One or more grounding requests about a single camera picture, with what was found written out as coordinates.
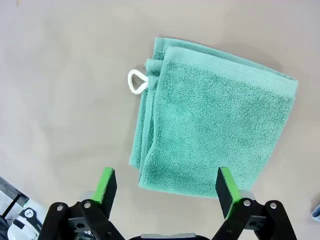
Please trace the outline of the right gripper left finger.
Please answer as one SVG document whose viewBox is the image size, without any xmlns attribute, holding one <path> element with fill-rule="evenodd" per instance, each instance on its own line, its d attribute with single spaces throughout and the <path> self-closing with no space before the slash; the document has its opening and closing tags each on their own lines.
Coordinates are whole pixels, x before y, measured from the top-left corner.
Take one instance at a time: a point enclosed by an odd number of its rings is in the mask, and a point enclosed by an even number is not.
<svg viewBox="0 0 320 240">
<path fill-rule="evenodd" d="M 73 206 L 53 203 L 42 225 L 44 240 L 123 240 L 109 220 L 117 191 L 115 170 L 106 167 L 91 197 Z"/>
</svg>

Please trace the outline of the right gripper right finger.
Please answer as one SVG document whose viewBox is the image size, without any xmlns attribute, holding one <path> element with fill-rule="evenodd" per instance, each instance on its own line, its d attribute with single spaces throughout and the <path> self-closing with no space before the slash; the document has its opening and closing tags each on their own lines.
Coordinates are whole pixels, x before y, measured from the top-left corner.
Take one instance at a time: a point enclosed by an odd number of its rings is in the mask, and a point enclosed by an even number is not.
<svg viewBox="0 0 320 240">
<path fill-rule="evenodd" d="M 259 240 L 297 238 L 283 204 L 278 200 L 258 203 L 250 192 L 238 189 L 227 167 L 218 169 L 215 190 L 224 223 L 214 240 L 237 240 L 243 230 L 253 231 Z"/>
</svg>

